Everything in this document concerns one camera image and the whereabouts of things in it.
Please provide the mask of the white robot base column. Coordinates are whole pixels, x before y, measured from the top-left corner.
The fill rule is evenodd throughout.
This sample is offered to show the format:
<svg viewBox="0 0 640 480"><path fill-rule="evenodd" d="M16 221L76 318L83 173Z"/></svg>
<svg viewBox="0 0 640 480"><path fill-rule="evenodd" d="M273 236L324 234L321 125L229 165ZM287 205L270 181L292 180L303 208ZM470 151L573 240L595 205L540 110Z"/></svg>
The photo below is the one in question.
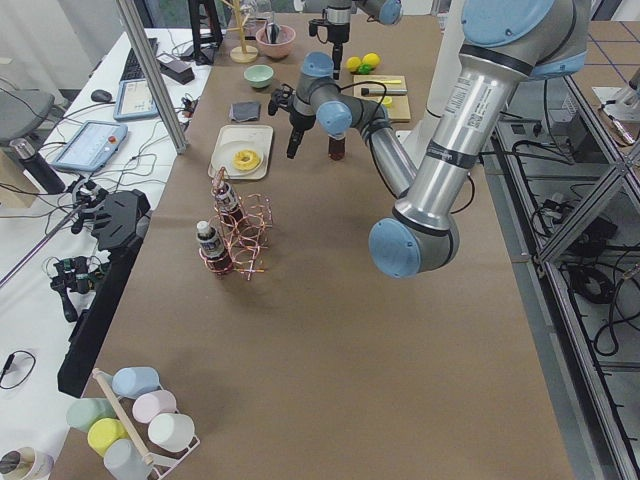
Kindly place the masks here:
<svg viewBox="0 0 640 480"><path fill-rule="evenodd" d="M423 119L403 140L403 146L416 167L422 162L461 72L458 53L464 41L461 23L463 6L464 2L459 0L450 3Z"/></svg>

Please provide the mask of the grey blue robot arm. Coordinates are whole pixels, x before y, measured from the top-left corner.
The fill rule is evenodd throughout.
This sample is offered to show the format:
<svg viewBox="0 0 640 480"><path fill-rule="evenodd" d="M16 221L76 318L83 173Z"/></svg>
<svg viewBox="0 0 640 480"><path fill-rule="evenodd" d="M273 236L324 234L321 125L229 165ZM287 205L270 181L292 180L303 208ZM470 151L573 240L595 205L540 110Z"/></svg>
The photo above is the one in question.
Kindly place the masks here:
<svg viewBox="0 0 640 480"><path fill-rule="evenodd" d="M331 57L307 54L287 104L294 156L304 133L320 125L332 137L356 129L393 194L390 217L369 234L376 267L394 278L411 277L449 263L459 246L452 214L456 200L500 112L524 81L580 70L587 50L587 1L457 1L445 34L459 35L458 50L443 60L460 69L434 132L408 153L380 104L343 93Z"/></svg>

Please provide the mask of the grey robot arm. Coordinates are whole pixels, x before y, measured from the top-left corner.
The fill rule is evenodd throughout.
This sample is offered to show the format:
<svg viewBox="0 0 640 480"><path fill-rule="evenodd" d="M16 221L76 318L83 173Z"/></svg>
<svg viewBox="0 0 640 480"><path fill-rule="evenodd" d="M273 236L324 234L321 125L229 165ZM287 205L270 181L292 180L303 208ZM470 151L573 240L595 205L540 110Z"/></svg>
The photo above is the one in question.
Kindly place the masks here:
<svg viewBox="0 0 640 480"><path fill-rule="evenodd" d="M342 63L343 45L350 35L351 10L357 6L374 22L393 25L402 16L399 1L330 1L322 17L309 22L309 34L314 36L320 27L327 29L332 44L330 55L308 53L300 67L300 77L292 99L289 100L289 120L292 132L286 154L294 158L304 133L319 123L327 135L341 138L358 125L354 119L355 101L341 93L336 81Z"/></svg>

